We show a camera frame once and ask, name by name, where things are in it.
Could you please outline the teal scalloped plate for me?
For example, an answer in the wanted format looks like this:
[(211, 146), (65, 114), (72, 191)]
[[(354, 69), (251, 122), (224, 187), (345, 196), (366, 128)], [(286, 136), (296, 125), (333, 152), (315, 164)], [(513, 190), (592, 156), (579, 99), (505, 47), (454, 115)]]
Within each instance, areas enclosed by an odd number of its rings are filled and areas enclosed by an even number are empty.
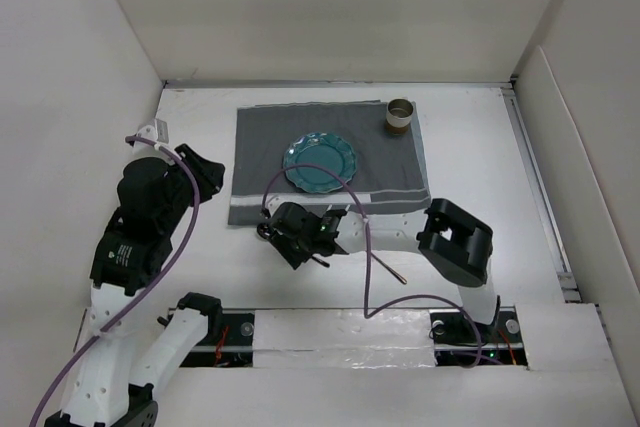
[(357, 171), (357, 156), (337, 134), (313, 132), (292, 142), (284, 152), (286, 178), (308, 194), (328, 194), (343, 188)]

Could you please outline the grey striped placemat cloth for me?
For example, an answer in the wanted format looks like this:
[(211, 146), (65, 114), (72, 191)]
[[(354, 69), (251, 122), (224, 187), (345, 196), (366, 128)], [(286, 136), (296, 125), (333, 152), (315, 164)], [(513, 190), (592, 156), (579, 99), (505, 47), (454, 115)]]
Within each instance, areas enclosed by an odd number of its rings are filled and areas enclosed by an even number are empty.
[(369, 214), (428, 207), (419, 121), (391, 134), (386, 113), (380, 100), (238, 109), (229, 225), (258, 224), (262, 201), (274, 197), (316, 214), (356, 201)]

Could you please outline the steel cup with brown band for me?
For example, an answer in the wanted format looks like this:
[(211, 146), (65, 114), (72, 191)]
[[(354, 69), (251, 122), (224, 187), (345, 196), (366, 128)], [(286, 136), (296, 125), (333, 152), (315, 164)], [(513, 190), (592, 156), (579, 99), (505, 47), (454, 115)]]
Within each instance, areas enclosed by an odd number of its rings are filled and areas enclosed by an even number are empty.
[(404, 135), (410, 128), (414, 104), (406, 98), (390, 100), (386, 105), (385, 130), (393, 135)]

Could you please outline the black spoon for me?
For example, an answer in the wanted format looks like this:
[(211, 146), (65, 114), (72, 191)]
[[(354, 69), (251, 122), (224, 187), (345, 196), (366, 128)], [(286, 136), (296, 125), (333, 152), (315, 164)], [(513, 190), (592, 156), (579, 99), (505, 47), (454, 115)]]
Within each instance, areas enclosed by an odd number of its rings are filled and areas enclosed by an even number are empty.
[(261, 223), (256, 227), (257, 234), (263, 240), (269, 240), (272, 235), (271, 227), (266, 223)]

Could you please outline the black fork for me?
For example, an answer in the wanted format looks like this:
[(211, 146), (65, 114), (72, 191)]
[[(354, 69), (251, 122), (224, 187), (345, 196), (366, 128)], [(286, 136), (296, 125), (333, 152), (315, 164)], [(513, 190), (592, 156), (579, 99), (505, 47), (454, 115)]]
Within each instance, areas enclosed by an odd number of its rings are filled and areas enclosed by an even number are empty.
[(387, 272), (389, 272), (398, 282), (402, 285), (407, 285), (407, 279), (402, 276), (399, 272), (397, 272), (394, 268), (392, 268), (388, 263), (383, 261), (379, 256), (375, 254), (371, 254), (372, 258), (381, 265)]

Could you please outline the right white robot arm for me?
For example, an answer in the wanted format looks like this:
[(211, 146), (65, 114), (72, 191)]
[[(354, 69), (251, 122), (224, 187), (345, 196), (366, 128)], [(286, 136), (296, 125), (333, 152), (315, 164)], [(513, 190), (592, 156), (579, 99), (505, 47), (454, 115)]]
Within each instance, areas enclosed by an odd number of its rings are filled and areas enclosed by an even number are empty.
[(428, 208), (400, 214), (362, 214), (330, 209), (315, 214), (304, 206), (271, 201), (257, 232), (294, 269), (314, 257), (366, 251), (420, 254), (459, 290), (462, 328), (483, 341), (499, 326), (499, 296), (491, 278), (493, 229), (452, 201), (437, 198)]

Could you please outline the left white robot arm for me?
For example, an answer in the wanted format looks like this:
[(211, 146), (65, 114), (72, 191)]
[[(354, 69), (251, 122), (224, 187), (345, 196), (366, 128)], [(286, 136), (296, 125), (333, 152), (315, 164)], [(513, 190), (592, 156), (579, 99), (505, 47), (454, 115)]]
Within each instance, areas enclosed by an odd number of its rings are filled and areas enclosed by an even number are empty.
[(56, 376), (52, 396), (78, 370), (69, 399), (46, 426), (152, 426), (158, 399), (198, 343), (224, 338), (218, 298), (189, 292), (162, 319), (163, 332), (136, 355), (142, 303), (170, 272), (195, 229), (199, 207), (223, 187), (225, 167), (181, 144), (148, 141), (155, 157), (123, 170), (119, 206), (100, 239), (90, 272), (89, 337)]

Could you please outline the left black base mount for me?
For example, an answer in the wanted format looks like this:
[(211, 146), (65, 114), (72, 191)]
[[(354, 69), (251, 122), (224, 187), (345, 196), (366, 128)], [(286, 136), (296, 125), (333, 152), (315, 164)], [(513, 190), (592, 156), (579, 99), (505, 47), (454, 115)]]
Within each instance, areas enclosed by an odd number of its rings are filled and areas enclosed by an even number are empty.
[(182, 368), (248, 368), (253, 366), (255, 312), (226, 310), (219, 335), (200, 341), (181, 363)]

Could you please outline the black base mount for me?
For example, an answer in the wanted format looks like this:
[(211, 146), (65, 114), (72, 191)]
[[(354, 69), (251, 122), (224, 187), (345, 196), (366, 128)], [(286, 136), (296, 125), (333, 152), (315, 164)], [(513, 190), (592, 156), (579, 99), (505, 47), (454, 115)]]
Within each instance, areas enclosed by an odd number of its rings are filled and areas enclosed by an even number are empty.
[(253, 366), (255, 312), (226, 310), (219, 335), (200, 341), (181, 363), (182, 368), (248, 368)]
[(480, 366), (527, 366), (522, 330), (514, 309), (502, 309), (492, 327), (478, 326), (477, 338), (470, 323), (456, 310), (430, 312), (437, 367), (470, 367), (481, 348)]

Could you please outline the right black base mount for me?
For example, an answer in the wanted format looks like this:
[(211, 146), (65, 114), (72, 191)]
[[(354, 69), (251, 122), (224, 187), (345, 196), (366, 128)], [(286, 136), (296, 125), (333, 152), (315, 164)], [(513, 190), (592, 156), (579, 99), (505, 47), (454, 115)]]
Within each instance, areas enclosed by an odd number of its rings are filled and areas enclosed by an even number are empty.
[(470, 367), (481, 348), (480, 366), (527, 366), (522, 330), (514, 309), (502, 309), (492, 327), (478, 326), (477, 338), (470, 323), (456, 310), (430, 312), (437, 367)]

